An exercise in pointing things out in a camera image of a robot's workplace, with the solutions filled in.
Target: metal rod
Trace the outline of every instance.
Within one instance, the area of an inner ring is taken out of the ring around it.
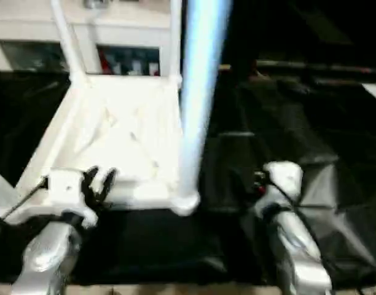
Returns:
[[[20,199],[19,193],[0,175],[0,207],[12,207]]]
[[[180,80],[180,51],[181,51],[181,0],[170,1],[170,76]]]
[[[61,47],[70,70],[70,79],[86,81],[84,65],[80,59],[76,39],[66,22],[60,0],[51,0],[55,23],[61,37]]]
[[[182,83],[179,199],[196,206],[197,179],[231,0],[190,0]]]

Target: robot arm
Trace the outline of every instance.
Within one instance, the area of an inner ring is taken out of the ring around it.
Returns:
[[[96,211],[113,183],[114,170],[105,177],[101,192],[94,192],[90,186],[96,171],[51,171],[47,178],[46,201],[50,206],[64,208],[61,215],[53,216],[28,244],[22,272],[12,286],[12,294],[57,295],[63,292],[83,239],[96,226]]]
[[[291,202],[300,195],[302,170],[295,163],[265,166],[270,181],[255,213],[268,225],[283,294],[330,294],[332,284],[320,250]]]

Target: wrinkled black fabric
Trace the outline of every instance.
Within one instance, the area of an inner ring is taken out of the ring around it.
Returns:
[[[253,251],[263,258],[257,253],[267,247],[257,234],[263,228],[253,213],[241,212],[249,209],[245,200],[255,201],[253,171],[272,160],[296,162],[304,170],[298,211],[334,286],[376,283],[376,99],[361,86],[271,81],[246,83],[229,95],[228,102],[215,96],[203,208],[241,214]],[[229,124],[228,117],[237,121]],[[262,260],[272,273],[271,256]]]
[[[0,174],[16,185],[49,126],[68,75],[0,73]]]

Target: black cable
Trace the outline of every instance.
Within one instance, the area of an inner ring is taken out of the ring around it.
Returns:
[[[36,187],[34,187],[27,195],[25,195],[15,206],[13,206],[7,213],[0,218],[0,233],[2,223],[25,202],[27,202],[39,189],[47,187],[47,178],[44,178]]]
[[[5,213],[0,221],[5,221],[14,211],[19,209],[25,202],[27,202],[39,189],[46,188],[47,178],[44,178],[36,187],[34,187],[27,195],[24,196],[15,206],[13,206],[7,213]]]

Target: white cabinet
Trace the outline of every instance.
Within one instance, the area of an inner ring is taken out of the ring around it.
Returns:
[[[169,75],[170,0],[62,0],[88,73]],[[0,70],[64,71],[49,0],[0,0]]]

